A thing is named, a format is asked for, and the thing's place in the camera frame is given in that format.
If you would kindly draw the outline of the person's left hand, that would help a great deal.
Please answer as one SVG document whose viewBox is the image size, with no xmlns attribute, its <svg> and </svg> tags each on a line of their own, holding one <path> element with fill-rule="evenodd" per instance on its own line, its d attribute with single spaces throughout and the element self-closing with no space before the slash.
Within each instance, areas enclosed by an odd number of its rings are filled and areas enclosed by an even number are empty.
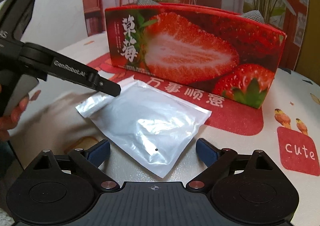
<svg viewBox="0 0 320 226">
<path fill-rule="evenodd" d="M 20 120 L 21 115 L 26 110 L 29 103 L 29 95 L 26 95 L 8 116 L 0 118 L 0 138 L 6 142 L 10 138 L 9 130 L 14 129 Z"/>
</svg>

